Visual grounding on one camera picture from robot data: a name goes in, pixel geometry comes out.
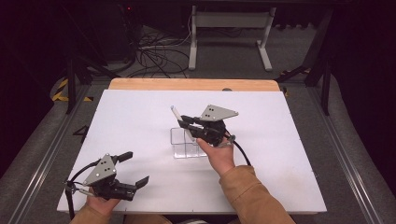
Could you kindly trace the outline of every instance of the forearm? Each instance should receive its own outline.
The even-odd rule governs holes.
[[[282,204],[268,192],[251,166],[238,166],[221,176],[221,187],[240,221],[294,223]]]
[[[107,224],[110,216],[105,216],[85,204],[76,214],[70,224]]]

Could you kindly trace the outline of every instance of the transparent container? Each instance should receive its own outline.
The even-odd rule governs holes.
[[[191,141],[186,131],[182,128],[171,129],[171,145],[174,150],[174,157],[176,159],[205,157],[204,153],[198,144]]]

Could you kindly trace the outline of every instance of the white tabletop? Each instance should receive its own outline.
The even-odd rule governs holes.
[[[199,117],[207,105],[239,112],[224,122],[270,193],[290,213],[326,211],[281,91],[104,91],[70,177],[106,153],[113,156],[132,151],[133,158],[116,165],[116,178],[134,185],[149,175],[149,182],[137,191],[133,201],[122,201],[114,211],[234,213],[207,157],[174,158],[170,129],[178,123],[171,105],[190,117]],[[246,164],[237,148],[234,157],[237,165]],[[82,182],[91,170],[77,181]],[[78,210],[86,196],[77,192],[73,199]],[[58,211],[68,211],[64,194]]]

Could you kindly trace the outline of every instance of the gray floor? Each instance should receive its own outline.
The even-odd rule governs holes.
[[[236,38],[230,38],[219,33],[204,32],[199,36],[197,67],[194,71],[186,71],[188,77],[203,78],[249,78],[273,79],[278,77],[283,70],[291,70],[300,65],[304,59],[315,30],[313,28],[299,29],[287,28],[284,31],[273,29],[267,43],[267,51],[274,67],[274,71],[264,71],[260,54],[255,48],[256,36],[261,31],[246,30]],[[189,52],[189,45],[179,46],[176,49]],[[186,66],[188,60],[178,54],[168,54],[181,66]],[[139,69],[136,63],[122,76]],[[326,126],[321,111],[317,109],[316,88],[306,88],[302,80],[305,75],[299,75],[286,83],[286,97],[293,115],[298,132],[303,141],[308,159],[312,168],[318,175],[318,184],[324,201],[328,208],[327,213],[313,216],[293,216],[297,223],[381,223],[369,221],[361,209],[359,200],[351,187],[346,169],[339,161],[332,136]],[[15,214],[13,221],[19,223],[67,223],[67,214],[56,211],[57,203],[63,194],[62,182],[73,167],[81,147],[81,137],[73,132],[84,125],[90,125],[92,117],[104,89],[108,87],[109,79],[95,77],[86,96],[92,96],[92,102],[82,102],[75,110],[73,118],[66,116],[66,102],[55,102],[55,106],[42,120],[35,132],[26,142],[18,157],[9,167],[0,180],[0,223],[8,223],[15,209],[23,211]],[[339,140],[347,156],[352,161],[353,167],[359,172],[360,178],[366,187],[371,204],[378,213],[382,223],[396,223],[396,202],[394,195],[385,184],[380,173],[375,169],[364,145],[347,115],[347,110],[342,101],[336,80],[332,79],[330,94],[329,119],[337,131]],[[64,130],[60,141],[53,141],[59,136],[59,130],[65,120],[70,123]],[[30,181],[35,177],[40,162],[49,149],[58,147],[56,157],[49,161],[47,173],[41,176],[42,182],[38,183],[36,191],[28,194],[33,200],[21,210],[18,206],[23,194],[31,186]],[[115,215],[111,223],[121,223],[122,216]]]

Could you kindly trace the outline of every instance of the brown jacket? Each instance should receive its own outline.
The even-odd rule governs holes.
[[[286,213],[282,204],[268,192],[260,182],[251,166],[237,166],[220,177],[219,183],[228,202],[235,209],[243,224],[289,224],[294,223]],[[72,224],[105,224],[105,217],[88,205],[84,205],[72,220]],[[170,224],[162,216],[134,215],[127,216],[124,223],[128,224]]]

